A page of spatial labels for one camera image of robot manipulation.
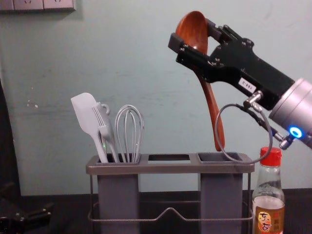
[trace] wooden ladle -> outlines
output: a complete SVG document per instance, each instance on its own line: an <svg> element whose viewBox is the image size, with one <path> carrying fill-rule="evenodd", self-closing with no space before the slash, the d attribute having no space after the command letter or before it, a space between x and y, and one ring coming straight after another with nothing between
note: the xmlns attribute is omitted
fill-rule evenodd
<svg viewBox="0 0 312 234"><path fill-rule="evenodd" d="M186 16L184 16L183 19L181 19L179 25L177 26L175 33L184 40L184 43L188 44L194 49L197 49L203 54L207 54L208 50L207 23L205 17L199 11L192 11L188 13ZM199 79L201 87L203 88L206 101L208 104L211 123L213 125L213 129L215 129L215 120L216 116L219 113L219 108L216 103L214 93L209 83L205 82L198 74L197 77ZM221 120L219 121L217 130L222 146L224 147L225 140ZM214 145L217 151L221 151L218 142L215 138L215 132L214 132Z"/></svg>

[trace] soy sauce bottle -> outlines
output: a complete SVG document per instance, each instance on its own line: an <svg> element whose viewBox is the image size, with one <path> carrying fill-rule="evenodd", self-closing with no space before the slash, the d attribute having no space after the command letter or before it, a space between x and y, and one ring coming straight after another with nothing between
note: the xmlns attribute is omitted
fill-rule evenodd
<svg viewBox="0 0 312 234"><path fill-rule="evenodd" d="M263 156L268 147L261 148ZM270 154L260 161L257 186L253 192L253 234L283 234L285 197L281 187L282 153L272 148Z"/></svg>

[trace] wall socket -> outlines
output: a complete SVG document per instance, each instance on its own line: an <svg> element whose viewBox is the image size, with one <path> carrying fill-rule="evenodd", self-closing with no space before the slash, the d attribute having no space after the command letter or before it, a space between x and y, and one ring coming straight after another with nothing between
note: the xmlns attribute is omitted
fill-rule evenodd
<svg viewBox="0 0 312 234"><path fill-rule="evenodd" d="M43 0L43 6L46 10L75 10L75 0Z"/></svg>
<svg viewBox="0 0 312 234"><path fill-rule="evenodd" d="M0 11L13 11L13 0L0 0Z"/></svg>
<svg viewBox="0 0 312 234"><path fill-rule="evenodd" d="M18 11L43 10L43 0L14 0L14 9Z"/></svg>

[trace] spatula handle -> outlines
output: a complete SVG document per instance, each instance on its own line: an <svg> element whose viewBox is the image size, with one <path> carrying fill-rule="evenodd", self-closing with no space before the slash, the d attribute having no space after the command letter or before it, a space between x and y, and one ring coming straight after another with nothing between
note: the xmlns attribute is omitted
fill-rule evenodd
<svg viewBox="0 0 312 234"><path fill-rule="evenodd" d="M198 77L198 79L200 81L201 87L203 88L203 91L204 91L204 94L205 94L205 97L206 97L206 101L207 101L208 109L209 109L209 113L210 113L210 118L211 118L211 123L212 123L213 129L214 129L215 128L216 117L217 117L217 115L219 113L219 108L218 108L218 105L216 103L215 96L214 96L213 90L211 88L211 85L209 83L205 82L199 76L197 76L197 77ZM224 148L224 146L225 146L225 139L224 139L223 125L222 125L221 119L220 119L220 121L218 123L218 129L217 130L218 130L220 141L222 143L222 147ZM213 131L213 133L214 133L214 146L215 146L215 149L217 151L221 151L221 149L220 149L220 147L218 145L218 142L216 140L215 132Z"/></svg>

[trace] wire whisk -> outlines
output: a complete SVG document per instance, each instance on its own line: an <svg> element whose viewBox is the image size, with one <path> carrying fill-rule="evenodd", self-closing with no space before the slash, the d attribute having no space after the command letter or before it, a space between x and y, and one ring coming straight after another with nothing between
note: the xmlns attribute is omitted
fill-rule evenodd
<svg viewBox="0 0 312 234"><path fill-rule="evenodd" d="M124 119L123 119L123 145L122 145L120 139L119 121L123 116L123 114ZM127 119L129 117L133 125L132 144L130 147L128 144L128 130L127 130L128 128ZM115 119L115 129L123 162L138 162L144 134L144 119L140 111L133 105L125 105L121 107Z"/></svg>

